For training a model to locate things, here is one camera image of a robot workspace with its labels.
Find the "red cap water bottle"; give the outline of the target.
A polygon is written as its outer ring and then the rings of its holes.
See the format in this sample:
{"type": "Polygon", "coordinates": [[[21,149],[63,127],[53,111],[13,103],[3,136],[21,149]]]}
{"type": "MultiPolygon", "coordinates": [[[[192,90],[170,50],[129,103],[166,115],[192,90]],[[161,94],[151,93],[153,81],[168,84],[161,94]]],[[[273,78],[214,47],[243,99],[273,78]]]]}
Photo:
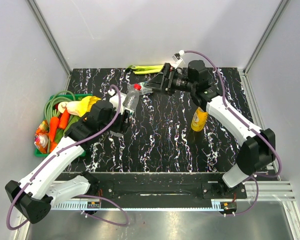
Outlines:
{"type": "Polygon", "coordinates": [[[138,106],[141,89],[141,85],[137,83],[130,85],[128,88],[128,92],[122,105],[130,112],[134,112],[138,106]]]}

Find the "yellow juice bottle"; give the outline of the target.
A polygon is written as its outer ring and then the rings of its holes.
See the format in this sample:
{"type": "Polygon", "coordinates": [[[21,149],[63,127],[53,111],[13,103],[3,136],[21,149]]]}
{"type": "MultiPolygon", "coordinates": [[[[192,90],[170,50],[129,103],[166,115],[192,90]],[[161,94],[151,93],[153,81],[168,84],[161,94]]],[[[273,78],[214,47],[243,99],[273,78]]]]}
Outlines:
{"type": "Polygon", "coordinates": [[[198,107],[191,121],[191,129],[195,132],[201,132],[205,127],[207,119],[208,113],[198,107]]]}

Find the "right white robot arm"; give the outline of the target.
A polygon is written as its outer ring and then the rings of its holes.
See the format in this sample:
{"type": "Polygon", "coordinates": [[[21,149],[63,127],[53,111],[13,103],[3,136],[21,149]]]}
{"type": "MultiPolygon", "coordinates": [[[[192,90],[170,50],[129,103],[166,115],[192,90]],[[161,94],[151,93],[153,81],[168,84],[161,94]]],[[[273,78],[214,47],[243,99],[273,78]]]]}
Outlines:
{"type": "Polygon", "coordinates": [[[186,72],[165,63],[145,86],[170,96],[176,91],[188,92],[197,107],[217,119],[235,137],[240,150],[235,165],[217,186],[221,197],[229,198],[238,184],[275,160],[275,133],[256,126],[223,99],[221,91],[209,84],[208,68],[203,60],[192,60],[186,72]]]}

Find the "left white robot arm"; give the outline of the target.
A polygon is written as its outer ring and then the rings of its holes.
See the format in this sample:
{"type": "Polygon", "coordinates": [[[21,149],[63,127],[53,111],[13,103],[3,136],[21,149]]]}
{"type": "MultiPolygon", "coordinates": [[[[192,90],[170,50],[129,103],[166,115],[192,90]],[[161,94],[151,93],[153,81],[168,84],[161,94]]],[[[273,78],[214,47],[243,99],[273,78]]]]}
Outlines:
{"type": "Polygon", "coordinates": [[[16,208],[28,222],[40,222],[50,210],[75,197],[103,200],[100,181],[88,172],[82,172],[63,183],[53,185],[56,178],[92,141],[106,131],[123,134],[130,126],[130,114],[121,103],[113,106],[100,100],[91,110],[72,124],[54,150],[26,177],[10,180],[5,191],[11,202],[6,216],[8,229],[12,211],[16,208]]]}

